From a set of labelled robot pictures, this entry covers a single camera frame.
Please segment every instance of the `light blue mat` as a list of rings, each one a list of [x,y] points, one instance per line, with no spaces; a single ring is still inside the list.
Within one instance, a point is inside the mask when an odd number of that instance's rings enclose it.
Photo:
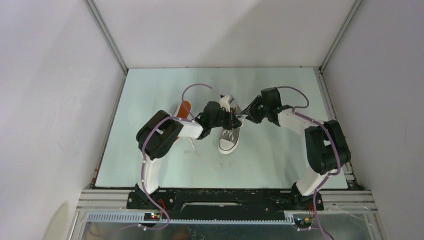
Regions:
[[[292,86],[310,101],[300,110],[317,120],[328,120],[313,68],[154,68],[130,69],[97,176],[97,187],[133,187],[141,179],[141,153],[136,134],[158,111],[174,113],[183,90],[205,83],[222,94],[232,94],[244,109],[260,91]],[[301,95],[280,89],[282,104],[304,105]],[[203,86],[185,95],[197,115],[208,101],[219,96]],[[305,140],[283,127],[268,122],[245,121],[237,149],[218,152],[221,129],[214,128],[203,140],[179,139],[162,159],[159,185],[164,188],[291,188],[308,166]],[[346,189],[344,173],[331,177],[328,189]]]

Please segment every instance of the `gray sneaker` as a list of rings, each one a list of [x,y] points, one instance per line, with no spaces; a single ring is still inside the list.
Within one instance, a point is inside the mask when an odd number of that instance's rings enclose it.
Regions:
[[[234,107],[234,114],[238,117],[241,116],[240,114],[240,107],[236,105]],[[222,154],[229,154],[232,153],[237,145],[239,144],[239,136],[240,136],[240,127],[234,128],[232,130],[226,130],[222,129],[222,133],[219,136],[218,140],[218,151]]]

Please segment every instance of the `white enclosure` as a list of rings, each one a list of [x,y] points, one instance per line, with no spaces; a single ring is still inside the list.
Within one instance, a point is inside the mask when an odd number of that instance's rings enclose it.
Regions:
[[[324,71],[389,239],[422,239],[424,1],[364,1]]]
[[[0,239],[64,239],[69,226],[66,239],[81,239],[84,232],[74,230],[84,229],[84,214],[93,208],[126,211],[140,173],[134,129],[159,109],[171,112],[181,90],[197,80],[235,92],[244,107],[271,85],[305,91],[311,107],[303,113],[337,119],[352,151],[352,165],[324,186],[332,189],[322,191],[324,212],[353,217],[369,239],[385,240],[378,233],[378,207],[388,239],[420,239],[423,10],[420,0],[2,1]],[[243,82],[249,87],[235,89]],[[137,98],[137,88],[147,97]],[[302,101],[295,93],[281,96]],[[193,92],[187,97],[198,113],[204,102]],[[200,97],[211,98],[206,91]],[[265,139],[256,125],[247,127],[248,136]],[[162,175],[161,184],[290,188],[307,166],[303,139],[287,130],[275,133],[267,121],[261,127],[291,147],[279,153],[261,145],[257,156],[266,155],[266,167],[231,166],[237,159],[229,155],[230,161],[180,181],[175,172]],[[216,133],[204,143],[214,145]],[[198,152],[184,141],[175,154],[184,165],[169,157],[166,171],[201,167]],[[277,148],[275,142],[269,145]],[[243,158],[252,157],[251,146],[240,144]],[[127,162],[119,161],[124,157]],[[279,158],[280,165],[274,161]],[[286,166],[291,171],[281,181]],[[244,172],[217,177],[238,169]],[[249,171],[262,172],[248,179]],[[366,190],[358,191],[358,183]],[[105,189],[110,187],[126,189]],[[361,209],[351,213],[346,206]],[[319,231],[309,234],[321,237]]]
[[[97,0],[129,68],[320,66],[354,0]]]

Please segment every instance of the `orange shoe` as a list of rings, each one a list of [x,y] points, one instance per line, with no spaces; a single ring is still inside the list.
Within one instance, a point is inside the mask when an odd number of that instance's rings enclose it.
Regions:
[[[191,111],[192,110],[192,104],[189,101],[186,101],[186,100],[184,100],[184,103],[185,103],[185,106],[188,108],[188,110]],[[181,102],[176,107],[176,110],[175,110],[175,113],[173,114],[173,116],[177,117],[177,118],[187,119],[189,117],[189,111],[187,111],[187,109],[183,106],[183,103]]]

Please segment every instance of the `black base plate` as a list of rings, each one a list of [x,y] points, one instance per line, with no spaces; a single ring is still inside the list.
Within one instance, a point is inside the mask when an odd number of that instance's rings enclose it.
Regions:
[[[288,189],[188,189],[159,188],[150,195],[174,220],[261,221],[284,220],[284,211],[308,211],[310,202],[294,204]],[[321,195],[316,208],[323,210]],[[157,210],[136,185],[127,209]]]

